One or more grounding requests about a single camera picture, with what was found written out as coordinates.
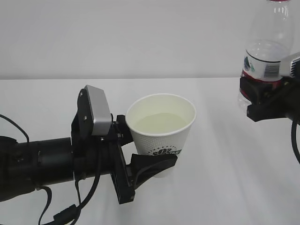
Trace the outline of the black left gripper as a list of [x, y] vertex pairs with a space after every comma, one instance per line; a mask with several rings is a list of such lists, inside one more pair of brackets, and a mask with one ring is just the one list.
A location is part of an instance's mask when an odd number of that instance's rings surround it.
[[175, 166], [178, 157], [174, 154], [138, 155], [133, 154], [130, 161], [132, 174], [128, 174], [122, 146], [133, 142], [131, 131], [126, 123], [125, 115], [117, 115], [112, 120], [106, 136], [80, 137], [78, 115], [71, 124], [71, 142], [74, 154], [74, 176], [76, 180], [95, 177], [92, 187], [82, 204], [87, 204], [94, 195], [100, 176], [110, 174], [116, 191], [118, 202], [132, 202], [135, 188], [153, 176]]

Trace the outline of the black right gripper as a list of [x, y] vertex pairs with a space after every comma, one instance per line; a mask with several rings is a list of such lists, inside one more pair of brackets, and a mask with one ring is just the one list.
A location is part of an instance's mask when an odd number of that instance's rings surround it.
[[280, 118], [299, 121], [300, 81], [283, 78], [266, 82], [240, 77], [239, 105], [248, 105], [246, 114], [253, 121]]

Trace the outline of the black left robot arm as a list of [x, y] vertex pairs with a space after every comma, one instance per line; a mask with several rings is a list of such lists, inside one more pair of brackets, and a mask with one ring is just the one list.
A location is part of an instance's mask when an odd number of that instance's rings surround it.
[[134, 200], [135, 191], [154, 175], [175, 166], [177, 156], [133, 154], [126, 163], [122, 147], [133, 140], [123, 115], [105, 136], [83, 136], [79, 121], [67, 138], [18, 143], [0, 139], [0, 199], [6, 201], [57, 183], [109, 174], [119, 204]]

